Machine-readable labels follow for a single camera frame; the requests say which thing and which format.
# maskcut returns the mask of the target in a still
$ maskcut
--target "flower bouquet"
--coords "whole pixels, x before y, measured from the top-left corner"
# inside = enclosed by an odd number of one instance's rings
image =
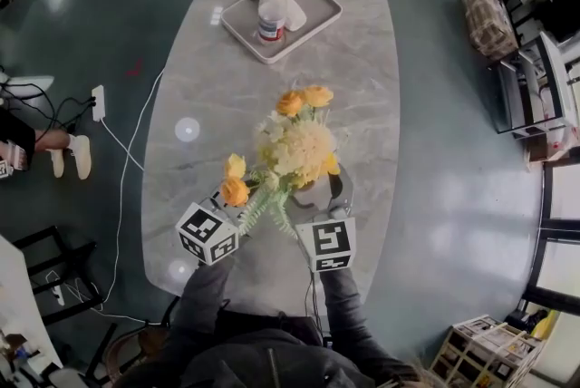
[[[323,175],[340,173],[336,140],[325,125],[328,113],[321,110],[333,97],[320,86],[284,93],[275,111],[256,128],[257,164],[248,177],[244,157],[228,158],[221,194],[230,206],[246,207],[240,234],[245,235],[269,208],[277,226],[296,237],[286,214],[288,198]],[[248,202],[250,187],[254,193]]]

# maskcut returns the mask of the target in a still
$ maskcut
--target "gray floor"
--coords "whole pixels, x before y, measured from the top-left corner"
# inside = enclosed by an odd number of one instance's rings
[[[10,74],[54,75],[55,102],[84,99],[103,83],[106,121],[127,142],[191,1],[16,0],[0,13],[0,63]],[[460,1],[389,2],[401,70],[401,154],[366,310],[387,348],[429,359],[449,324],[484,313],[503,317],[516,305],[535,242],[540,173],[527,173],[520,146],[496,135],[490,123],[489,77],[469,46]],[[140,73],[128,75],[138,61]],[[71,105],[63,117],[75,113]],[[22,115],[45,125],[32,113]],[[138,160],[150,108],[145,117],[133,151]],[[55,224],[73,244],[96,239],[92,277],[106,291],[124,155],[89,118],[82,131],[92,138],[92,176],[77,180],[68,159],[64,178],[56,180],[50,159],[37,156],[32,171],[2,182],[0,232],[14,240]],[[119,277],[106,310],[155,321],[172,296],[143,273],[140,180],[131,164]],[[50,298],[41,303],[43,310],[52,306]],[[111,320],[86,312],[50,331],[87,361]]]

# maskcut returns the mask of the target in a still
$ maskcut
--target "plastic bottle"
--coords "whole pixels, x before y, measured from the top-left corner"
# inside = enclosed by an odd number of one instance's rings
[[[286,0],[260,0],[257,32],[263,44],[272,44],[282,39],[286,10]]]

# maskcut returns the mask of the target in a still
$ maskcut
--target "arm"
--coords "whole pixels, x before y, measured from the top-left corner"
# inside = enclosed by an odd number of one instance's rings
[[[391,379],[417,382],[416,371],[390,357],[372,337],[366,326],[361,296],[351,270],[344,268],[322,272],[320,279],[326,295],[333,349],[353,361],[377,386]]]
[[[144,365],[129,370],[115,388],[179,386],[191,359],[212,344],[218,310],[234,262],[228,256],[213,266],[202,265],[194,272],[183,290],[161,352]]]

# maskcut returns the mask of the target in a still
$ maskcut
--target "gray marble tabletop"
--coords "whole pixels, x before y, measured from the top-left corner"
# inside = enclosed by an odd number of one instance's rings
[[[149,281],[180,295],[197,260],[174,227],[223,177],[231,152],[254,162],[256,125],[291,88],[334,92],[328,125],[355,186],[355,280],[364,299],[387,231],[399,154],[399,70],[387,0],[336,0],[342,16],[272,65],[260,63],[212,21],[237,0],[193,0],[169,54],[151,119],[142,191],[142,239]],[[175,127],[199,123],[183,142]],[[230,308],[304,315],[309,272],[295,240],[264,215],[237,253],[227,283]]]

